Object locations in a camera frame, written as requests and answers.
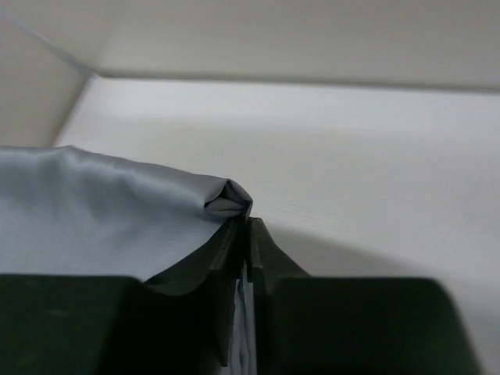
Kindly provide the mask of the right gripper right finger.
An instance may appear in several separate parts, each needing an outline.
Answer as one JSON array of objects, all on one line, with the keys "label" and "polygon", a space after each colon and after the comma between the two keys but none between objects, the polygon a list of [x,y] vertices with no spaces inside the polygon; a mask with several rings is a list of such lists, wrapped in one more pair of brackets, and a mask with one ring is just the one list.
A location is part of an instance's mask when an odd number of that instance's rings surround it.
[{"label": "right gripper right finger", "polygon": [[444,288],[422,277],[313,277],[248,222],[260,374],[476,374]]}]

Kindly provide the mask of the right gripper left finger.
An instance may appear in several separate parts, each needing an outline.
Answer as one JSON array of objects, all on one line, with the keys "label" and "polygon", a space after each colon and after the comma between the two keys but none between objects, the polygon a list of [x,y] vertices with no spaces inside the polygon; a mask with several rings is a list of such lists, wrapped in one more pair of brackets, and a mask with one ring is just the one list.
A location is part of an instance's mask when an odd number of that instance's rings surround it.
[{"label": "right gripper left finger", "polygon": [[1,277],[4,374],[216,374],[227,364],[242,218],[169,269]]}]

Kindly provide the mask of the grey cloth placemat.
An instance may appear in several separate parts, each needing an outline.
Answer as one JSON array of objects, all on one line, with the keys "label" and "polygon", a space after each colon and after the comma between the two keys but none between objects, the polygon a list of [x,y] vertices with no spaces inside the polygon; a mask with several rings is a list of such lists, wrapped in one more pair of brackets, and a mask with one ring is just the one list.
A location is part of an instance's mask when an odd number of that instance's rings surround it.
[{"label": "grey cloth placemat", "polygon": [[[147,281],[201,248],[252,198],[236,182],[58,148],[1,150],[1,277],[132,277]],[[248,278],[238,272],[227,364],[254,374]]]}]

